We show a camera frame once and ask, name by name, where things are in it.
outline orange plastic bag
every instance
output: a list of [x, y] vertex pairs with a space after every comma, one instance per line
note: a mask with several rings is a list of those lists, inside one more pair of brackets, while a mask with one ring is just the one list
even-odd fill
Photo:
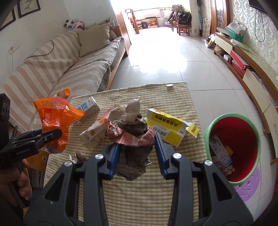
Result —
[[50, 153], [61, 153], [68, 142], [69, 126], [80, 120], [85, 112], [71, 107], [70, 103], [61, 97], [35, 100], [34, 105], [43, 124], [43, 133], [57, 128], [62, 131], [61, 138], [45, 144]]

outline television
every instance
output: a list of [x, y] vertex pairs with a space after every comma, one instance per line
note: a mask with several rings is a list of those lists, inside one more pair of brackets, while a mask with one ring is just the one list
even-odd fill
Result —
[[250, 7], [264, 11], [266, 13], [264, 8], [261, 6], [261, 4], [257, 0], [249, 0], [249, 5], [250, 5]]

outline plush toy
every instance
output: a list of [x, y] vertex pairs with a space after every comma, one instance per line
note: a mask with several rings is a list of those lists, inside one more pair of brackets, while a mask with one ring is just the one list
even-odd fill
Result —
[[68, 31], [80, 28], [84, 30], [84, 22], [79, 21], [78, 19], [75, 20], [66, 20], [64, 27], [67, 28]]

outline white drawer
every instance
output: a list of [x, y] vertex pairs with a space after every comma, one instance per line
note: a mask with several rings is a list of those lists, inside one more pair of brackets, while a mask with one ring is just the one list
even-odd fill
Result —
[[271, 103], [265, 110], [264, 116], [273, 139], [276, 158], [278, 158], [278, 113], [273, 103]]
[[224, 41], [222, 38], [215, 36], [215, 41], [217, 45], [219, 45], [223, 50], [225, 50], [228, 54], [231, 54], [231, 50], [233, 49], [233, 46], [226, 41]]
[[254, 95], [262, 112], [264, 112], [272, 102], [262, 85], [249, 69], [246, 70], [243, 81]]

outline human hand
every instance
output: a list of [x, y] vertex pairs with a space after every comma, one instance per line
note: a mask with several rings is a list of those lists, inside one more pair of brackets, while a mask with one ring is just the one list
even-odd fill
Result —
[[32, 187], [30, 185], [30, 180], [28, 176], [29, 164], [24, 159], [22, 160], [22, 172], [19, 174], [19, 171], [16, 167], [11, 167], [9, 169], [0, 170], [0, 192], [3, 197], [13, 206], [18, 206], [15, 198], [13, 197], [10, 188], [8, 186], [9, 182], [17, 181], [19, 189], [19, 194], [24, 197], [26, 200], [29, 200], [32, 197]]

